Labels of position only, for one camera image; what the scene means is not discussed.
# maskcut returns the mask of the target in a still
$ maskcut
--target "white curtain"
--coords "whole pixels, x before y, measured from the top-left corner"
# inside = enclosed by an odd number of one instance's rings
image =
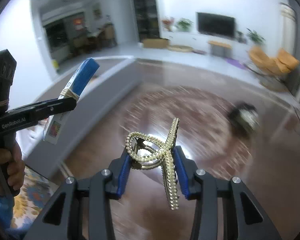
[[[296,39],[295,11],[286,4],[280,6],[279,46],[293,55]]]

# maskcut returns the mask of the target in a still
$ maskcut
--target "cardboard box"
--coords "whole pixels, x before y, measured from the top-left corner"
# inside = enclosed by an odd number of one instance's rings
[[[169,46],[170,40],[168,39],[144,39],[143,47],[152,49],[165,49]]]

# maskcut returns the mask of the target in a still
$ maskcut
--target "cabinet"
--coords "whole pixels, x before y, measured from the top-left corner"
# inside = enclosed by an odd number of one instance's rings
[[[139,40],[159,38],[159,24],[156,0],[133,0]]]
[[[162,31],[161,37],[170,40],[171,45],[190,46],[194,49],[205,50],[208,53],[210,53],[210,45],[208,44],[209,40],[227,43],[232,46],[233,59],[240,61],[249,60],[248,51],[251,46],[238,43],[237,41],[194,32],[187,33]]]

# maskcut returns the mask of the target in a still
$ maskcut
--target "colorful rug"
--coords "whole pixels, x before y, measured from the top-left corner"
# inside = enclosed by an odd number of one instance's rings
[[[12,228],[27,228],[52,196],[50,182],[26,167],[20,194],[14,198]]]

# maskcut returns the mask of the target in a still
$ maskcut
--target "human hand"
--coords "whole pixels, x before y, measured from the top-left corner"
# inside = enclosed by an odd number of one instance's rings
[[[17,142],[13,146],[12,154],[6,149],[0,149],[0,165],[14,160],[14,162],[9,163],[7,168],[9,175],[8,184],[12,186],[14,190],[18,190],[22,187],[25,178],[25,163],[21,157],[21,149]],[[4,190],[0,183],[0,196],[3,195]]]

